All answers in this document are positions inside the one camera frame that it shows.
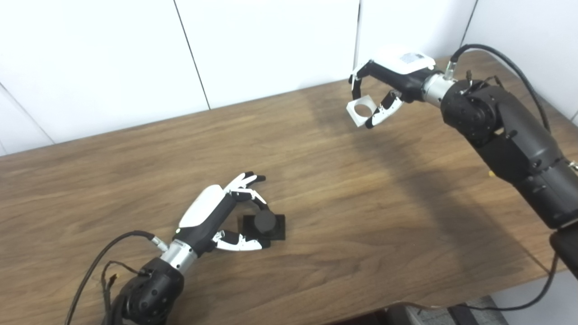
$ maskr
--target robotic hand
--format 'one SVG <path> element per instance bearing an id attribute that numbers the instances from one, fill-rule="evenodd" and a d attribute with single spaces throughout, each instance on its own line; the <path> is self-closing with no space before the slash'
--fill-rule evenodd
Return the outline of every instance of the robotic hand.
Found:
<path id="1" fill-rule="evenodd" d="M 265 200 L 249 188 L 264 180 L 265 176 L 245 172 L 224 189 L 216 184 L 204 189 L 185 212 L 169 246 L 157 237 L 152 240 L 163 254 L 145 264 L 121 289 L 103 324 L 120 325 L 123 319 L 139 325 L 165 324 L 173 303 L 183 291 L 183 275 L 204 253 L 214 248 L 244 251 L 270 247 L 266 238 L 218 230 L 237 202 L 252 200 L 261 211 L 269 212 Z"/>
<path id="2" fill-rule="evenodd" d="M 540 110 L 544 127 L 503 88 L 497 76 L 473 80 L 468 71 L 465 80 L 453 78 L 459 56 L 471 48 L 494 53 L 518 73 Z M 502 53 L 485 45 L 460 48 L 450 58 L 445 73 L 434 65 L 434 60 L 423 53 L 402 46 L 383 48 L 349 78 L 353 101 L 346 109 L 351 118 L 358 127 L 365 124 L 372 128 L 404 102 L 428 102 L 438 107 L 443 121 L 468 140 L 494 174 L 513 185 L 544 223 L 557 230 L 550 243 L 578 278 L 577 165 L 564 157 L 550 135 L 545 113 L 523 73 Z M 366 76 L 394 89 L 380 106 L 369 96 L 361 97 L 361 80 Z M 490 79 L 498 85 L 490 85 Z M 373 115 L 357 115 L 356 105 L 369 107 Z"/>

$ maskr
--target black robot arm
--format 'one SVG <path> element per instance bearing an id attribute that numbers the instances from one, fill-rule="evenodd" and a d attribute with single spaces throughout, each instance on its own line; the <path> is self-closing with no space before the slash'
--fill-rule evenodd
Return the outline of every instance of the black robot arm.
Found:
<path id="1" fill-rule="evenodd" d="M 408 99 L 408 102 L 428 102 L 439 107 L 443 121 L 462 134 L 493 173 L 512 184 L 544 223 L 556 230 L 550 238 L 551 245 L 578 278 L 576 164 L 570 163 L 564 157 L 558 143 L 546 129 L 548 123 L 540 103 L 537 102 L 537 105 L 544 119 L 544 126 L 514 95 L 502 87 L 497 77 L 498 86 L 490 85 L 488 79 L 472 80 L 469 72 L 465 80 L 453 79 L 459 54 L 473 47 L 487 48 L 464 46 L 452 57 L 445 73 L 433 67 L 425 67 L 427 63 L 419 65 L 412 62 L 417 70 L 406 74 L 396 73 L 377 63 L 386 62 L 401 70 L 396 64 L 406 62 L 404 57 L 411 54 L 418 57 L 418 61 L 424 60 L 421 53 L 408 52 L 399 55 L 399 52 L 396 52 L 392 57 L 370 60 L 357 68 L 350 78 L 354 101 L 350 102 L 347 110 L 360 126 L 362 120 L 350 108 L 357 104 L 363 105 L 363 102 L 360 102 L 362 100 L 367 102 L 366 98 L 361 98 L 360 85 L 361 78 L 370 75 L 395 89 L 390 91 L 390 97 L 397 97 L 402 101 Z M 503 54 L 497 51 L 494 53 L 511 62 Z M 517 67 L 514 70 L 521 75 L 533 98 L 537 100 L 533 88 L 521 71 Z M 392 104 L 387 107 L 393 102 L 383 101 L 381 106 L 374 104 L 377 106 L 375 114 L 366 118 L 365 125 L 371 128 L 391 115 L 391 112 L 386 112 L 395 111 L 400 105 Z"/>

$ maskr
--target black cable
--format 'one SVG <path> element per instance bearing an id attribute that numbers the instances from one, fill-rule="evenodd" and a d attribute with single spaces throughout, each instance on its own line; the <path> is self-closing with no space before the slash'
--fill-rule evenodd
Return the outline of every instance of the black cable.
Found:
<path id="1" fill-rule="evenodd" d="M 496 55 L 500 59 L 502 59 L 506 64 L 508 64 L 508 66 L 512 70 L 515 71 L 515 73 L 518 75 L 518 77 L 520 77 L 520 79 L 522 80 L 522 82 L 524 83 L 526 88 L 528 89 L 528 92 L 530 93 L 530 96 L 532 96 L 534 103 L 536 103 L 536 107 L 538 108 L 538 112 L 540 113 L 540 118 L 542 118 L 542 124 L 544 125 L 544 128 L 546 130 L 548 130 L 548 132 L 550 132 L 550 123 L 548 122 L 548 117 L 546 116 L 546 111 L 544 110 L 544 107 L 540 103 L 540 100 L 538 99 L 538 95 L 536 94 L 534 87 L 532 87 L 532 84 L 530 84 L 530 81 L 528 80 L 528 78 L 526 78 L 526 76 L 524 75 L 522 70 L 520 70 L 520 68 L 514 62 L 512 62 L 512 60 L 510 60 L 510 58 L 505 56 L 505 54 L 503 54 L 502 52 L 496 50 L 493 47 L 489 47 L 487 45 L 482 45 L 482 44 L 466 44 L 466 45 L 460 47 L 454 53 L 454 55 L 451 56 L 450 62 L 457 63 L 460 55 L 462 55 L 465 51 L 467 51 L 469 49 L 479 49 L 479 50 L 488 51 L 488 52 Z"/>
<path id="2" fill-rule="evenodd" d="M 552 260 L 552 267 L 550 268 L 550 274 L 548 275 L 548 280 L 546 280 L 546 283 L 544 284 L 544 287 L 542 288 L 542 291 L 540 291 L 540 293 L 538 294 L 538 296 L 536 296 L 536 298 L 532 299 L 530 302 L 523 304 L 523 305 L 519 305 L 519 306 L 514 306 L 514 307 L 506 307 L 506 308 L 499 308 L 499 307 L 474 307 L 474 306 L 468 306 L 466 304 L 459 304 L 458 306 L 460 307 L 466 307 L 469 309 L 474 309 L 477 311 L 498 311 L 498 312 L 512 312 L 512 311 L 520 311 L 522 309 L 526 309 L 528 307 L 534 306 L 535 304 L 537 304 L 540 300 L 542 300 L 542 298 L 544 298 L 544 296 L 546 295 L 546 293 L 548 292 L 548 289 L 550 289 L 550 286 L 552 285 L 552 281 L 554 280 L 554 275 L 556 274 L 556 267 L 558 266 L 558 260 L 560 258 L 558 257 L 558 254 L 554 255 L 554 259 Z"/>
<path id="3" fill-rule="evenodd" d="M 90 275 L 92 274 L 94 269 L 96 269 L 98 262 L 100 262 L 100 260 L 104 256 L 104 254 L 106 254 L 106 252 L 108 252 L 108 250 L 112 246 L 114 246 L 117 242 L 120 242 L 124 238 L 131 237 L 131 236 L 145 237 L 150 241 L 153 240 L 153 238 L 155 237 L 150 232 L 141 231 L 141 230 L 133 230 L 133 231 L 130 231 L 130 232 L 127 232 L 125 234 L 118 236 L 117 238 L 113 239 L 108 245 L 106 245 L 101 250 L 101 252 L 98 253 L 97 257 L 94 259 L 94 261 L 92 262 L 92 264 L 88 268 L 88 271 L 86 271 L 84 278 L 80 282 L 80 286 L 78 287 L 78 290 L 76 291 L 76 294 L 75 294 L 74 298 L 72 299 L 72 304 L 71 304 L 70 309 L 68 310 L 68 315 L 66 316 L 66 319 L 64 320 L 64 325 L 70 325 L 70 323 L 72 321 L 72 315 L 74 314 L 74 311 L 76 309 L 76 305 L 78 304 L 78 300 L 80 300 L 80 294 L 82 293 L 82 290 L 84 290 L 84 287 L 86 286 L 86 283 L 88 282 L 88 279 L 90 278 Z"/>
<path id="4" fill-rule="evenodd" d="M 105 265 L 105 267 L 102 269 L 102 273 L 101 273 L 101 286 L 102 286 L 102 296 L 105 302 L 105 322 L 104 325 L 108 325 L 109 324 L 109 320 L 110 320 L 110 288 L 112 287 L 112 285 L 114 284 L 114 281 L 116 281 L 117 276 L 116 274 L 114 274 L 113 276 L 110 277 L 109 282 L 106 283 L 106 270 L 109 268 L 109 266 L 111 266 L 112 264 L 117 264 L 120 265 L 122 267 L 124 267 L 127 271 L 134 273 L 134 274 L 139 274 L 139 272 L 133 268 L 131 268 L 130 266 L 122 263 L 122 262 L 118 262 L 118 261 L 108 261 Z"/>

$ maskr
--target wood grain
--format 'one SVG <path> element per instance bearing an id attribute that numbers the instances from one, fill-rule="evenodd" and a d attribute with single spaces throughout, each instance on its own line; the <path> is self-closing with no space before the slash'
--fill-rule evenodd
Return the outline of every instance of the wood grain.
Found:
<path id="1" fill-rule="evenodd" d="M 499 75 L 534 109 L 492 57 L 467 53 L 458 76 L 467 69 Z M 363 91 L 379 100 L 388 87 L 368 79 Z M 170 324 L 321 324 L 400 301 L 452 305 L 545 275 L 549 230 L 437 108 L 405 105 L 366 130 L 349 100 L 343 81 L 0 158 L 0 324 L 60 323 L 106 243 L 134 229 L 168 241 L 203 188 L 247 170 L 267 176 L 254 188 L 286 214 L 287 240 L 204 255 Z M 577 159 L 578 129 L 548 113 Z M 137 268 L 156 254 L 129 239 L 105 259 Z M 130 275 L 114 271 L 118 290 Z M 99 273 L 76 324 L 100 322 Z"/>

